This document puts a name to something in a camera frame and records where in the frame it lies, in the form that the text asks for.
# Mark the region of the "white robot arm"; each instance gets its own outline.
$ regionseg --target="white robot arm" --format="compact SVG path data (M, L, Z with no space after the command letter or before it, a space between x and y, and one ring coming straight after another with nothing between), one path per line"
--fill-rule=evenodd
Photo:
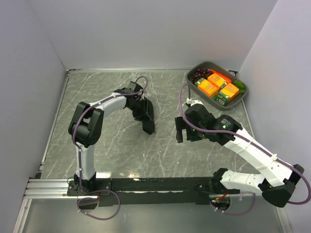
M292 196L295 185L300 179L289 167L278 162L276 154L271 154L265 147L259 144L247 131L228 115L215 118L203 106L202 102L187 100L188 109L185 115L193 126L206 130L226 130L234 132L248 139L248 142L240 137L227 133L203 133L188 125L183 118L176 117L176 139L183 142L182 130L187 131L187 140L198 141L204 138L234 151L249 162L260 174L245 174L231 171L225 168L219 169L214 177L226 189L239 189L261 194L271 204L284 207ZM300 173L304 169L300 165L294 165Z
M105 98L105 101L78 104L68 132L72 137L75 137L76 142L77 169L74 180L80 183L82 177L82 186L87 191L94 191L95 188L94 149L95 143L101 136L104 118L116 110L127 107L132 110L134 119L142 122L142 129L146 133L152 134L155 131L154 110L151 101L145 98L143 92L139 95L132 95L142 89L139 84L130 82L127 88L114 91ZM87 109L90 110L78 124L79 119ZM74 135L76 125L78 125L78 129Z

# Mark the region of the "gray tray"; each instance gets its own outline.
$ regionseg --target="gray tray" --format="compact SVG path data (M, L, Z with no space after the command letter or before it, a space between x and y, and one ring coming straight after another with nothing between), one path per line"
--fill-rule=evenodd
M198 89L195 85L192 84L191 80L193 77L193 74L196 73L196 71L198 69L213 69L225 76L227 76L229 79L232 80L232 82L238 80L236 77L234 77L232 74L230 74L228 71L226 71L225 69L219 67L218 65L216 65L213 62L203 62L199 65L197 65L195 68L193 68L191 71L188 72L187 76L186 76L186 80L189 83L190 87L192 90L194 90L198 95L200 95L203 99L205 99L208 103L210 103L211 105L213 105L215 108L221 110L221 111L226 111L229 110L230 108L234 107L236 104L238 104L246 95L246 93L248 92L248 88L245 85L245 83L243 83L243 85L245 86L245 92L244 93L240 93L238 94L231 102L229 102L226 106L222 106L220 105L218 102L216 102L215 100L213 100L212 98L208 97L203 91L201 91L200 89Z

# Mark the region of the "gray marble surface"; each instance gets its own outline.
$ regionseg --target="gray marble surface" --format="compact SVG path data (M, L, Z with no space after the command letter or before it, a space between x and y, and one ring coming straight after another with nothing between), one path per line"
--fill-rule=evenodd
M177 99L185 72L74 72L69 75L41 178L62 179L75 173L75 148L67 130L77 104L103 99L141 75L149 79L147 97L154 105L155 133L143 132L141 122L133 119L129 109L106 118L95 147L97 177L211 176L220 167L256 173L244 159L217 143L177 143L174 118L180 116ZM228 114L250 130L242 104L222 112L194 92L192 99L201 100L216 117Z

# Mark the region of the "zip tie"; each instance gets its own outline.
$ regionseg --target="zip tie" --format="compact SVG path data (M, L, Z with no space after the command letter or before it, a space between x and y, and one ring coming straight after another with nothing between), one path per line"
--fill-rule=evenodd
M241 152L243 152L244 150L246 150L246 149L249 147L249 145L252 144L253 141L254 141L254 138L252 137L252 138L249 140L249 142L247 143L247 145L245 146L245 148L243 148L242 150L240 150L239 152L237 152L237 154L240 154Z
M271 159L273 159L274 161L277 160L277 154L273 154L273 155L271 156Z

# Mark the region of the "orange box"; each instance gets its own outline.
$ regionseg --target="orange box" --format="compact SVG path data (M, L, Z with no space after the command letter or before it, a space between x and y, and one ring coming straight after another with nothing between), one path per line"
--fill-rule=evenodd
M210 75L207 80L217 88L217 91L220 91L228 84L228 82L218 74Z
M218 74L220 77L222 77L224 80L226 80L228 83L232 83L232 80L229 79L227 76L215 71L214 69L211 69L210 71L212 71L214 74Z
M213 98L217 95L217 87L215 87L213 84L211 84L207 80L203 80L199 85L198 88L203 91L207 96L210 98Z

